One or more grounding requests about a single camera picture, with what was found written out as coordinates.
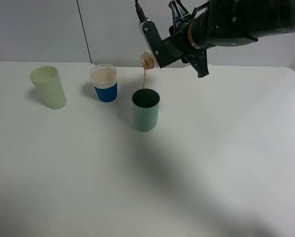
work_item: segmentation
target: white wall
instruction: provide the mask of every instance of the white wall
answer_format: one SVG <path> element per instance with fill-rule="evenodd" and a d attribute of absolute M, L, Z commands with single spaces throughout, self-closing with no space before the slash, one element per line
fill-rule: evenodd
<path fill-rule="evenodd" d="M 146 15 L 155 22 L 163 38 L 172 25 L 169 0 L 139 0 Z M 191 12 L 205 0 L 182 0 Z M 147 49 L 138 28 L 134 0 L 79 0 L 85 32 L 94 63 L 139 66 Z M 295 61 L 295 33 L 261 38 L 242 47 L 209 50 L 214 65 L 289 66 Z"/>
<path fill-rule="evenodd" d="M 75 0 L 0 0 L 0 60 L 89 62 Z"/>
<path fill-rule="evenodd" d="M 139 0 L 163 38 L 172 25 L 169 0 Z M 147 45 L 134 0 L 78 0 L 92 62 L 140 66 Z M 183 0 L 190 11 L 205 0 Z M 291 66 L 295 33 L 208 51 L 209 64 Z M 0 0 L 0 60 L 89 62 L 75 0 Z"/>

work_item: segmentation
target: cup rim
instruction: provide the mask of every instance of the cup rim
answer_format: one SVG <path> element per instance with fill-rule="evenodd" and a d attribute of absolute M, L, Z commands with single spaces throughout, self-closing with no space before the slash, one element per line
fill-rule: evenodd
<path fill-rule="evenodd" d="M 41 70 L 41 69 L 46 69 L 46 68 L 55 69 L 55 74 L 54 74 L 54 76 L 48 78 L 46 81 L 36 81 L 36 80 L 33 79 L 33 74 L 34 74 L 34 73 L 36 73 L 37 71 L 39 71 L 39 70 Z M 36 69 L 33 69 L 32 72 L 29 74 L 29 78 L 30 78 L 30 80 L 31 80 L 32 82 L 34 82 L 34 83 L 47 83 L 47 82 L 51 81 L 52 79 L 54 79 L 54 78 L 58 75 L 58 73 L 59 73 L 59 72 L 58 72 L 58 70 L 57 70 L 55 67 L 46 65 L 46 66 L 42 66 L 42 67 L 38 67 L 38 68 L 36 68 Z"/>
<path fill-rule="evenodd" d="M 138 94 L 142 93 L 142 92 L 150 93 L 150 95 L 155 97 L 154 98 L 155 101 L 151 102 L 152 103 L 151 105 L 146 105 L 146 106 L 138 105 L 135 97 L 138 96 Z M 132 95 L 132 103 L 135 104 L 136 106 L 140 107 L 140 108 L 143 108 L 143 109 L 153 108 L 153 107 L 157 106 L 160 103 L 160 101 L 161 101 L 160 95 L 155 90 L 152 90 L 152 89 L 147 89 L 147 88 L 140 89 L 140 90 L 137 90 L 136 92 L 134 92 L 134 94 Z"/>
<path fill-rule="evenodd" d="M 100 67 L 106 67 L 106 68 L 112 68 L 112 69 L 114 69 L 114 71 L 115 71 L 115 75 L 114 75 L 114 77 L 112 77 L 110 80 L 108 80 L 108 81 L 106 81 L 106 82 L 97 82 L 97 81 L 95 81 L 95 80 L 93 80 L 93 77 L 92 77 L 92 72 L 94 71 L 94 70 L 96 70 L 97 68 L 100 68 Z M 91 70 L 90 70 L 90 79 L 92 80 L 92 82 L 94 82 L 94 83 L 96 83 L 96 84 L 107 84 L 107 83 L 110 83 L 112 80 L 114 80 L 115 78 L 117 77 L 117 68 L 115 67 L 115 66 L 113 66 L 113 65 L 111 65 L 111 64 L 99 64 L 99 65 L 96 65 L 95 67 L 93 67 Z"/>

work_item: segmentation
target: plastic cup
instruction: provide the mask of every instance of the plastic cup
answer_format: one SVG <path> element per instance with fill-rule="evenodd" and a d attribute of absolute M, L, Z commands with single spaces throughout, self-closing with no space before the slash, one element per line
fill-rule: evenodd
<path fill-rule="evenodd" d="M 108 103 L 117 98 L 117 69 L 113 65 L 98 65 L 91 70 L 90 76 L 100 101 Z"/>
<path fill-rule="evenodd" d="M 134 129 L 148 132 L 155 128 L 158 120 L 160 96 L 151 89 L 141 89 L 132 96 Z"/>
<path fill-rule="evenodd" d="M 43 96 L 47 106 L 57 110 L 66 105 L 67 100 L 56 68 L 37 68 L 30 73 L 29 78 Z"/>

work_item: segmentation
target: brown liquid in cup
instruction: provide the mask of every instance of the brown liquid in cup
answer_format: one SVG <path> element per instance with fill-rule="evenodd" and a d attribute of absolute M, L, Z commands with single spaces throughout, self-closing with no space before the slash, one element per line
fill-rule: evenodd
<path fill-rule="evenodd" d="M 91 74 L 93 81 L 98 83 L 108 82 L 116 77 L 116 71 L 113 68 L 99 68 Z"/>

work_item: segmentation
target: brown liquid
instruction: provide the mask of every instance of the brown liquid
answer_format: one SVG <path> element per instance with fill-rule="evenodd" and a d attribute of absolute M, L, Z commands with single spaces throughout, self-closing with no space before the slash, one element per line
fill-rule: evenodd
<path fill-rule="evenodd" d="M 147 80 L 147 70 L 153 69 L 155 67 L 155 63 L 154 63 L 152 55 L 149 52 L 145 52 L 144 54 L 141 55 L 141 62 L 144 68 L 144 82 L 143 82 L 143 89 L 144 89 L 146 86 L 146 80 Z"/>
<path fill-rule="evenodd" d="M 116 71 L 113 68 L 99 68 L 92 74 L 92 79 L 99 83 L 105 83 L 116 77 Z"/>
<path fill-rule="evenodd" d="M 144 68 L 144 82 L 143 82 L 143 89 L 146 87 L 146 80 L 147 80 L 147 70 Z"/>

